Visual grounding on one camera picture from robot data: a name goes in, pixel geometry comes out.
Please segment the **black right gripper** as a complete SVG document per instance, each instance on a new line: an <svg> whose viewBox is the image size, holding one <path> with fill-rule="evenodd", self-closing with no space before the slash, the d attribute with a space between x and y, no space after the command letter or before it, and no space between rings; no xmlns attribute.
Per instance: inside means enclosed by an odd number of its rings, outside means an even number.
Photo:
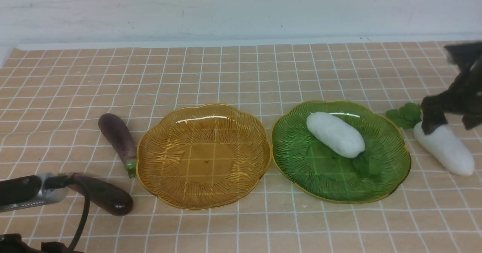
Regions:
<svg viewBox="0 0 482 253"><path fill-rule="evenodd" d="M448 44L444 50L447 51L448 61L457 66L459 73L449 85L447 95L423 98L421 127L425 135L431 135L440 126L448 124L445 112L463 115L462 124L467 131L482 124L482 42Z"/></svg>

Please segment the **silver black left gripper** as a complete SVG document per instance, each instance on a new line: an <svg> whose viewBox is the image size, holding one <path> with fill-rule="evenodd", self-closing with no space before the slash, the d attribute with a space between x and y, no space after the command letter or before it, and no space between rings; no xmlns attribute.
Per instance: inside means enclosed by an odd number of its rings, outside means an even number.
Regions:
<svg viewBox="0 0 482 253"><path fill-rule="evenodd" d="M61 202L72 184L75 184L72 176L50 172L1 181L0 211L11 212Z"/></svg>

